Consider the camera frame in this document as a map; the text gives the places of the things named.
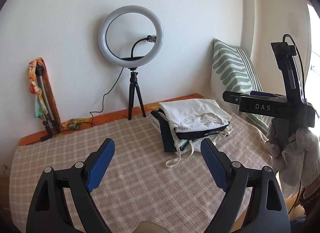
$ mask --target das logo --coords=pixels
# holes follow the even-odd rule
[[[269,111],[270,110],[270,106],[268,105],[266,108],[264,105],[259,105],[259,104],[256,104],[256,109],[260,109],[260,110],[267,110]]]

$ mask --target green and white pillow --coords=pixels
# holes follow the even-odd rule
[[[223,105],[223,108],[236,113],[266,134],[270,117],[239,112],[237,105],[224,102],[222,99],[225,90],[245,94],[250,94],[253,90],[263,92],[247,52],[218,39],[213,40],[213,44],[214,54],[210,82],[213,94]]]

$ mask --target plaid blanket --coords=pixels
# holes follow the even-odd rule
[[[234,130],[217,148],[246,167],[270,165],[263,150],[264,135],[235,114],[230,115]],[[202,233],[206,229],[224,192],[216,187],[201,154],[167,168],[165,162],[175,153],[164,153],[161,136],[149,118],[135,116],[131,121],[122,119],[17,148],[10,177],[10,206],[13,222],[22,232],[43,169],[65,169],[84,161],[108,137],[115,141],[116,153],[91,195],[112,232],[131,233],[143,220],[172,233]],[[65,194],[75,227],[84,231],[70,191],[66,189]],[[249,199],[247,189],[239,214]]]

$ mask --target stack of folded clothes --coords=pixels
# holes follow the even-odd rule
[[[203,138],[213,143],[232,131],[231,116],[212,99],[187,99],[159,103],[159,110],[151,112],[152,125],[161,133],[164,151],[176,152],[178,158],[166,162],[176,166],[188,159],[194,151],[200,152]]]

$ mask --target glove cuff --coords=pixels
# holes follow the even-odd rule
[[[309,187],[318,178],[319,174],[320,159],[318,158],[314,166],[308,167],[307,169],[303,170],[303,173],[301,175],[301,184],[304,187]]]

